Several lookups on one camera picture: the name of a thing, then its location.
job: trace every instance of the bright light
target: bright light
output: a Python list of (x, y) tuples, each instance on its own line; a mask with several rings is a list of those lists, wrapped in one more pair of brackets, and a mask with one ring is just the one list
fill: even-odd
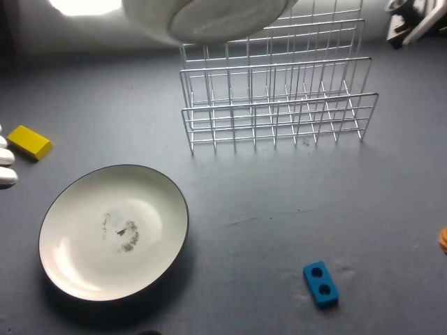
[(102, 15), (121, 8), (121, 0), (48, 0), (66, 16)]

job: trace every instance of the wall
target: wall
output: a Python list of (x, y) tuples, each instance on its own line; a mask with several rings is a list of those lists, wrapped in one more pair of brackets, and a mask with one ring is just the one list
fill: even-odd
[[(319, 10), (332, 11), (335, 0), (316, 0)], [(337, 6), (352, 8), (361, 0), (339, 0)], [(361, 17), (367, 20), (365, 40), (385, 39), (389, 17), (386, 0), (364, 0)], [(302, 0), (296, 10), (309, 10)], [(144, 50), (165, 47), (146, 37), (117, 10), (102, 16), (65, 17), (48, 0), (6, 0), (19, 53)]]

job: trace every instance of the white bowl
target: white bowl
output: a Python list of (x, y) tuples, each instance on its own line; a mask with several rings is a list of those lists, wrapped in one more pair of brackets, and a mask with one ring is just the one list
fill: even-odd
[(174, 262), (188, 228), (186, 201), (167, 176), (115, 165), (83, 176), (53, 202), (39, 253), (58, 288), (104, 302), (155, 282)]

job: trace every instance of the gray table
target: gray table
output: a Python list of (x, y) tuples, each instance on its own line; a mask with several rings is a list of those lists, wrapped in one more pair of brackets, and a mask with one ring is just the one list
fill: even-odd
[[(365, 143), (354, 137), (198, 147), (179, 114), (179, 57), (119, 54), (4, 62), (0, 122), (50, 138), (39, 163), (0, 192), (0, 334), (441, 334), (447, 257), (447, 42), (373, 57), (380, 93)], [(63, 296), (38, 257), (41, 222), (82, 175), (119, 163), (172, 178), (189, 203), (184, 252), (142, 297), (97, 306)], [(316, 309), (302, 267), (324, 260), (339, 307)]]

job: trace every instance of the metal dish rack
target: metal dish rack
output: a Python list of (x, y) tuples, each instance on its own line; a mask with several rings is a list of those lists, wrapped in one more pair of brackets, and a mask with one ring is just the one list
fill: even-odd
[(194, 145), (356, 133), (378, 94), (365, 93), (371, 59), (358, 57), (362, 1), (299, 1), (257, 34), (219, 46), (183, 45), (182, 118)]

